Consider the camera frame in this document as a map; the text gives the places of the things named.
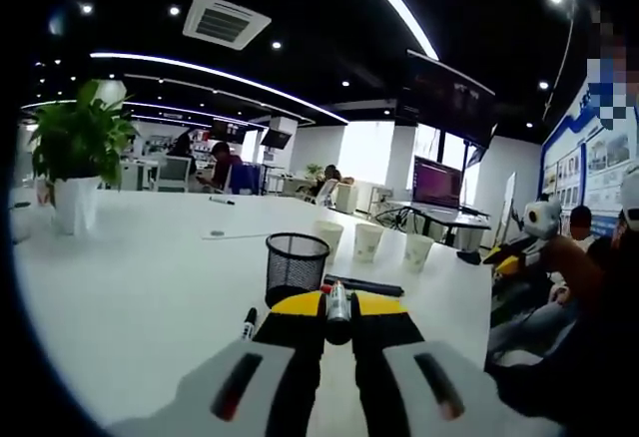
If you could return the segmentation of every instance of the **pen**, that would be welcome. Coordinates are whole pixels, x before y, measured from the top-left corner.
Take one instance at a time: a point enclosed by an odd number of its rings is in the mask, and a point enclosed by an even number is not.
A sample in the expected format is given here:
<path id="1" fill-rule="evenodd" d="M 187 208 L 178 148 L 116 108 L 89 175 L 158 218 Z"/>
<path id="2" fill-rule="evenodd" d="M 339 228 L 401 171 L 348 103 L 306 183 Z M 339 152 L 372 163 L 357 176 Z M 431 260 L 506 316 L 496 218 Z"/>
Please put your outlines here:
<path id="1" fill-rule="evenodd" d="M 241 339 L 251 340 L 253 338 L 253 331 L 256 328 L 256 319 L 258 318 L 258 310 L 254 307 L 249 309 L 247 318 L 244 319 L 244 327 L 242 328 Z"/>
<path id="2" fill-rule="evenodd" d="M 213 201 L 214 203 L 220 203 L 221 205 L 231 205 L 231 206 L 235 206 L 236 205 L 233 201 L 218 200 L 217 198 L 209 198 L 209 201 Z"/>

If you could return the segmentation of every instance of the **monitor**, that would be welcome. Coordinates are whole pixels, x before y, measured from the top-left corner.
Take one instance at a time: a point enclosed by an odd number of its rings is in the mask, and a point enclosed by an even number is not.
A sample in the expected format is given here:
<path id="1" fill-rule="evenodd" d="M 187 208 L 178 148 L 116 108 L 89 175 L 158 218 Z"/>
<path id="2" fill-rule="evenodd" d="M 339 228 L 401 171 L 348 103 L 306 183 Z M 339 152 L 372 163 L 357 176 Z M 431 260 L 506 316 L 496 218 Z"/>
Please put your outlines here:
<path id="1" fill-rule="evenodd" d="M 488 148 L 496 128 L 495 94 L 481 83 L 408 50 L 395 115 Z"/>
<path id="2" fill-rule="evenodd" d="M 460 194 L 460 170 L 415 156 L 415 167 L 412 174 L 412 200 L 414 203 L 457 209 Z"/>
<path id="3" fill-rule="evenodd" d="M 262 146 L 265 148 L 275 148 L 277 150 L 283 150 L 291 135 L 289 133 L 283 133 L 282 131 L 269 129 L 266 135 L 262 139 Z"/>
<path id="4" fill-rule="evenodd" d="M 234 145 L 241 145 L 244 142 L 246 133 L 246 126 L 214 120 L 211 130 L 209 131 L 209 139 L 224 141 Z"/>

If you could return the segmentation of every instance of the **white helmet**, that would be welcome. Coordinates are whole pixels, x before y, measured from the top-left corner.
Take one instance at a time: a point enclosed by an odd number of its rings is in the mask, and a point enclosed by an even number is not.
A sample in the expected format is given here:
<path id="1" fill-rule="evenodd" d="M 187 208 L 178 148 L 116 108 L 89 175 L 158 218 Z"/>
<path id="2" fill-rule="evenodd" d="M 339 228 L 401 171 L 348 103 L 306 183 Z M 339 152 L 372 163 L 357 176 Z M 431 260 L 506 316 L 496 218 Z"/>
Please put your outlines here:
<path id="1" fill-rule="evenodd" d="M 632 163 L 621 183 L 621 206 L 628 227 L 639 231 L 639 161 Z"/>

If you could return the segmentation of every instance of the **potted plant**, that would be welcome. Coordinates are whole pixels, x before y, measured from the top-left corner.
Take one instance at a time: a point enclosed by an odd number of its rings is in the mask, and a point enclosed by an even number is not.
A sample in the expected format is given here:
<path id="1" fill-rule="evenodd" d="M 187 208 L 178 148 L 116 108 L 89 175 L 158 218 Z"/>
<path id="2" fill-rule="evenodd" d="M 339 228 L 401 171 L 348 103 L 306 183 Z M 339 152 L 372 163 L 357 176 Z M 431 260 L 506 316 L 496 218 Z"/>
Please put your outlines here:
<path id="1" fill-rule="evenodd" d="M 311 163 L 307 165 L 307 180 L 316 180 L 321 173 L 323 172 L 323 167 L 320 165 L 316 165 L 315 163 Z"/>
<path id="2" fill-rule="evenodd" d="M 101 181 L 120 183 L 120 154 L 129 137 L 136 134 L 123 119 L 124 100 L 107 106 L 96 98 L 98 88 L 98 81 L 90 81 L 80 88 L 75 103 L 44 105 L 32 113 L 38 121 L 31 137 L 31 141 L 38 140 L 33 171 L 49 183 L 64 233 L 93 226 L 98 185 Z"/>

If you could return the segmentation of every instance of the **white flower pot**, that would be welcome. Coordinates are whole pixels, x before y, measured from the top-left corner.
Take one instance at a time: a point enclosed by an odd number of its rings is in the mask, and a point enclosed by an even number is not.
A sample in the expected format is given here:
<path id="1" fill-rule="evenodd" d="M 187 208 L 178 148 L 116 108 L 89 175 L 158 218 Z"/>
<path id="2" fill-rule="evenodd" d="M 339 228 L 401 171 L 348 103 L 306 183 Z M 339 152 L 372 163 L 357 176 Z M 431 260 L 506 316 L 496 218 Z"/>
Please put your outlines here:
<path id="1" fill-rule="evenodd" d="M 94 227 L 100 181 L 99 177 L 56 181 L 55 221 L 62 233 L 82 235 Z"/>

